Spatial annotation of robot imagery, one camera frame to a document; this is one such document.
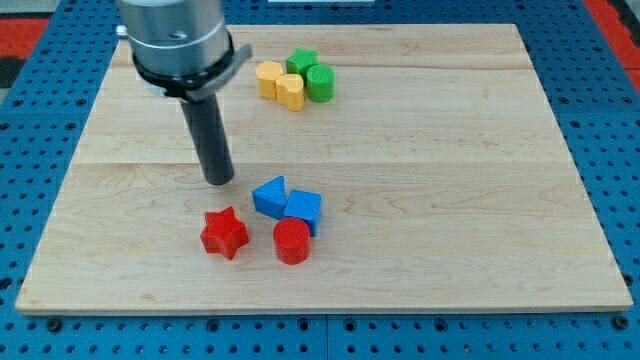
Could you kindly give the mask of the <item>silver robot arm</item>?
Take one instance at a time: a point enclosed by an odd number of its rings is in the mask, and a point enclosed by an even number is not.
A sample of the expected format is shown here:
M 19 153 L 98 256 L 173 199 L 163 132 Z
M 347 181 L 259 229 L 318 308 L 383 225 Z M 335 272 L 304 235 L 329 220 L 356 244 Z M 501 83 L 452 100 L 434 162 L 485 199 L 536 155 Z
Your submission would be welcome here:
M 180 102 L 205 180 L 228 183 L 234 169 L 216 93 L 252 47 L 235 46 L 219 0 L 118 0 L 117 7 L 138 75 Z

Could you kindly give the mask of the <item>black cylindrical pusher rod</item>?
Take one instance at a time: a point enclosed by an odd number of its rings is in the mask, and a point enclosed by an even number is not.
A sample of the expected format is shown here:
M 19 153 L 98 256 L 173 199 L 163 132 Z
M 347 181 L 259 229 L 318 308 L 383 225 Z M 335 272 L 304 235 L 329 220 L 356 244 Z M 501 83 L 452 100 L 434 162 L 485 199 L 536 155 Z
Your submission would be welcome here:
M 181 109 L 204 179 L 214 186 L 227 184 L 234 169 L 216 97 L 182 102 Z

